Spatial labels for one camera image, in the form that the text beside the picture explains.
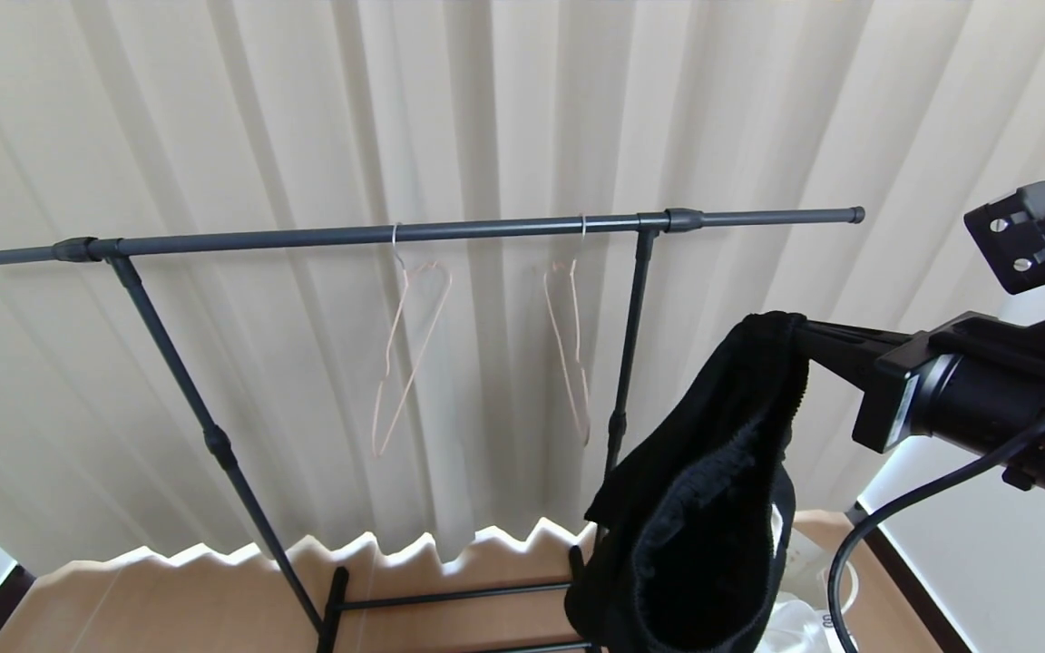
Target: black fleece clothing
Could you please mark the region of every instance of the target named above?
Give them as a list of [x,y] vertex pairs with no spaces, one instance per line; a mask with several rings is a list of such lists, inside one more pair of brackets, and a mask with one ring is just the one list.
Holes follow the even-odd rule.
[[585,639],[612,653],[756,650],[796,505],[781,460],[808,379],[793,341],[804,320],[747,316],[607,475],[586,512],[607,536],[564,600]]

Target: white pleated curtain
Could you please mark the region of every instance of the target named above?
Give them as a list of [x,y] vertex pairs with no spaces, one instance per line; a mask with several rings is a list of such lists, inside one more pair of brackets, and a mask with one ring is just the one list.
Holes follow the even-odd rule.
[[[744,313],[912,331],[994,311],[961,214],[1038,179],[1045,3],[0,3],[0,249],[865,206],[863,226],[656,240],[625,453]],[[482,526],[577,529],[601,483],[634,236],[587,237],[577,265],[586,449],[542,295],[578,248],[399,247],[452,288],[380,459],[388,244],[136,263],[286,544],[428,531],[448,559]],[[411,290],[385,418],[440,290]],[[552,290],[570,355],[565,274]],[[857,404],[813,374],[802,507],[847,507],[882,462],[850,441]],[[42,574],[253,538],[111,270],[0,269],[0,544]]]

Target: black jacket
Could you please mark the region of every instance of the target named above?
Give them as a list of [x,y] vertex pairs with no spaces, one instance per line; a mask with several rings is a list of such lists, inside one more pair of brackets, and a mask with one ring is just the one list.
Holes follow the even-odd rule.
[[747,316],[607,475],[586,512],[607,536],[564,600],[581,636],[612,653],[756,650],[796,504],[781,460],[808,379],[804,320]]

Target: black metal clothes rack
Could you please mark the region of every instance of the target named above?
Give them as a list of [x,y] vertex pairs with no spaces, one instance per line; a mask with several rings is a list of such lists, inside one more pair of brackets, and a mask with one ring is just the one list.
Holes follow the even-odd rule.
[[[651,248],[660,234],[681,234],[710,227],[758,226],[758,224],[858,224],[865,217],[860,207],[845,210],[775,210],[740,212],[702,212],[697,210],[665,210],[663,212],[640,212],[640,214],[552,217],[538,219],[480,220],[480,223],[403,224],[397,227],[399,241],[448,240],[465,238],[498,238],[515,236],[542,236],[559,234],[580,234],[580,232],[634,231],[635,271],[631,278],[630,302],[627,310],[627,326],[623,335],[623,351],[619,383],[616,392],[616,407],[607,422],[607,458],[604,476],[612,470],[619,458],[623,434],[627,429],[627,396],[631,382],[631,363],[635,358],[635,340],[643,312],[643,295],[647,286]],[[190,236],[156,236],[149,238],[94,238],[79,237],[59,241],[49,247],[0,250],[0,264],[37,263],[38,261],[66,261],[67,263],[98,263],[106,261],[132,297],[136,311],[147,327],[150,337],[161,351],[171,376],[175,377],[183,396],[187,398],[195,420],[200,422],[204,445],[228,475],[232,487],[245,510],[260,533],[269,553],[277,561],[279,570],[289,583],[293,592],[306,612],[308,622],[319,635],[317,653],[332,653],[336,639],[341,615],[349,610],[367,608],[389,608],[395,605],[462,601],[488,596],[522,594],[533,591],[555,591],[567,589],[570,582],[549,582],[522,584],[513,587],[487,587],[486,589],[450,591],[442,594],[403,596],[402,598],[346,601],[345,590],[349,574],[345,567],[336,567],[325,604],[324,616],[317,611],[310,596],[301,583],[293,563],[281,546],[277,534],[270,524],[269,517],[257,502],[249,480],[240,471],[236,456],[232,451],[229,436],[216,425],[215,418],[208,412],[200,390],[188,375],[188,369],[167,329],[163,326],[153,300],[142,285],[140,274],[132,257],[165,255],[165,253],[215,252],[229,250],[258,250],[279,248],[311,248],[324,244],[377,244],[389,243],[394,236],[393,226],[346,227],[335,229],[296,229],[283,231],[251,231],[237,234],[200,234]],[[597,531],[598,542],[602,530]],[[570,572],[576,578],[583,569],[583,554],[578,546],[568,553]],[[485,650],[481,653],[540,653],[548,650],[585,649],[598,652],[589,642],[573,640],[517,648]]]

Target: hanger hook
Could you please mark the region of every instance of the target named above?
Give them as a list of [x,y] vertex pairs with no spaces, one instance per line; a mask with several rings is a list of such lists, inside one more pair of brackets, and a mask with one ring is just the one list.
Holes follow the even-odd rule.
[[397,228],[401,226],[401,223],[394,223],[394,232],[390,235],[389,243],[394,247],[394,258],[397,259],[397,263],[402,266],[402,272],[405,272],[405,261],[402,260],[402,255],[397,251]]

